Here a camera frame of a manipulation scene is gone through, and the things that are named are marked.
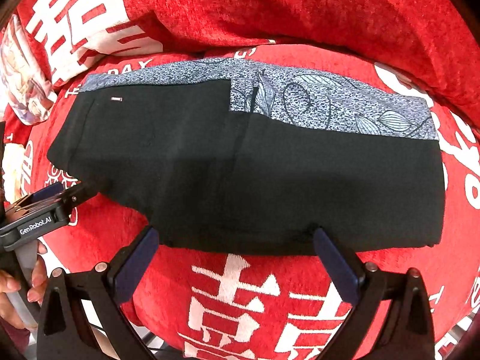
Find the person's left hand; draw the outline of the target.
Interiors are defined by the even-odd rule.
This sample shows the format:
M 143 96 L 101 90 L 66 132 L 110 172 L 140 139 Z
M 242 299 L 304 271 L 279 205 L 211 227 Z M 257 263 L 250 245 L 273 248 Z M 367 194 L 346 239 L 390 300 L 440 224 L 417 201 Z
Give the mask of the person's left hand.
M 47 248 L 33 241 L 1 254 L 1 321 L 13 328 L 38 328 L 39 307 L 47 288 L 43 255 Z

